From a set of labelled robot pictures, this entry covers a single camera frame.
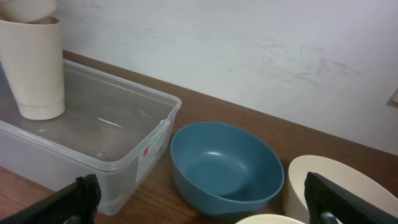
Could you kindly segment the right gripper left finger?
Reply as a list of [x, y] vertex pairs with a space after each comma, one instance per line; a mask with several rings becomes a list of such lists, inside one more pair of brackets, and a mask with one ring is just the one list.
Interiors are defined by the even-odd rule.
[[1, 224], [94, 224], [101, 189], [94, 174], [75, 182], [43, 200], [1, 220]]

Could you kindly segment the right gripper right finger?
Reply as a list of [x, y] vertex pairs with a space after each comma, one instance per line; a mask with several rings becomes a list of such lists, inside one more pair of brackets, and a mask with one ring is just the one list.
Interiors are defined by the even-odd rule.
[[397, 217], [314, 172], [307, 173], [304, 196], [310, 224], [397, 224]]

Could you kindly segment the cream cup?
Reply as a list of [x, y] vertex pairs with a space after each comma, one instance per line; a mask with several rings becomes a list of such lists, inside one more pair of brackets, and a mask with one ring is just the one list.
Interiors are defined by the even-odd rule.
[[56, 0], [1, 0], [1, 20], [29, 23], [53, 14]]
[[21, 115], [47, 120], [65, 111], [60, 21], [1, 21], [1, 65]]

